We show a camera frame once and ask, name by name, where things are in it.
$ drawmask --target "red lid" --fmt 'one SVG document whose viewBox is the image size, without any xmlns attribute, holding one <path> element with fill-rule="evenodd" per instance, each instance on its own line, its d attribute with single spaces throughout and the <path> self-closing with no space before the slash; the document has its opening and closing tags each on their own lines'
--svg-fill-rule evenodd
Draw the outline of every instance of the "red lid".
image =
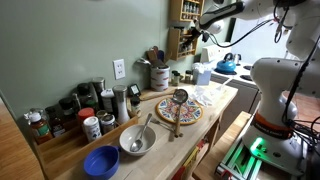
<svg viewBox="0 0 320 180">
<path fill-rule="evenodd" d="M 93 108 L 83 108 L 78 112 L 79 120 L 84 121 L 86 118 L 94 116 Z"/>
</svg>

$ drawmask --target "green light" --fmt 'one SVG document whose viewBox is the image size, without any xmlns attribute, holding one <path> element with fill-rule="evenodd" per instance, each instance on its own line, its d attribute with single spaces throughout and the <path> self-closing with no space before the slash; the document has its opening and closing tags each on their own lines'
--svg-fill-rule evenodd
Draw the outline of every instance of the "green light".
<svg viewBox="0 0 320 180">
<path fill-rule="evenodd" d="M 262 138 L 258 137 L 254 143 L 252 144 L 252 146 L 250 147 L 251 151 L 255 151 L 257 149 L 257 146 L 262 142 Z"/>
</svg>

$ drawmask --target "wooden cutting board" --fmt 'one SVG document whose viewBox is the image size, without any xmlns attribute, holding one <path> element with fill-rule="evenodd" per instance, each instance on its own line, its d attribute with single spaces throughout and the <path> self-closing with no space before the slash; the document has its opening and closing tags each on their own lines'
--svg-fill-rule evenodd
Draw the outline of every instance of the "wooden cutting board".
<svg viewBox="0 0 320 180">
<path fill-rule="evenodd" d="M 158 98 L 158 97 L 162 97 L 162 96 L 166 96 L 166 95 L 172 95 L 175 90 L 176 89 L 168 89 L 163 92 L 156 92 L 156 91 L 146 89 L 141 92 L 140 100 L 146 101 L 149 99 L 154 99 L 154 98 Z"/>
</svg>

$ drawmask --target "plate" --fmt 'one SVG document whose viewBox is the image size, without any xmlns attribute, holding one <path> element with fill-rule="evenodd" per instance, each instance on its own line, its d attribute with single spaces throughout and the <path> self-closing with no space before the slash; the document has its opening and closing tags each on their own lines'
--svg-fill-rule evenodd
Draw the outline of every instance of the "plate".
<svg viewBox="0 0 320 180">
<path fill-rule="evenodd" d="M 166 98 L 161 100 L 157 106 L 156 111 L 159 116 L 171 123 L 175 123 L 175 119 L 177 117 L 177 111 L 179 109 L 179 105 L 172 101 L 172 98 Z M 203 114 L 203 110 L 200 105 L 188 99 L 187 102 L 183 103 L 181 106 L 180 112 L 180 123 L 181 124 L 193 124 L 196 123 Z"/>
</svg>

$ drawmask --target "green wall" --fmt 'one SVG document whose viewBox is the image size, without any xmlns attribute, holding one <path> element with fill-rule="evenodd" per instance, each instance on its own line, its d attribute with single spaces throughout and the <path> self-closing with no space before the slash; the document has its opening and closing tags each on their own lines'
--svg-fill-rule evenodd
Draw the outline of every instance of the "green wall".
<svg viewBox="0 0 320 180">
<path fill-rule="evenodd" d="M 204 9 L 212 4 L 207 0 Z M 2 0 L 0 95 L 22 132 L 22 115 L 31 107 L 56 104 L 92 77 L 104 77 L 107 88 L 133 82 L 148 87 L 148 69 L 134 62 L 153 45 L 166 49 L 168 17 L 169 0 Z M 225 22 L 220 41 L 226 39 Z M 199 41 L 197 54 L 211 44 Z M 124 59 L 126 68 L 126 78 L 117 81 L 116 59 Z M 193 61 L 168 65 L 184 71 Z"/>
</svg>

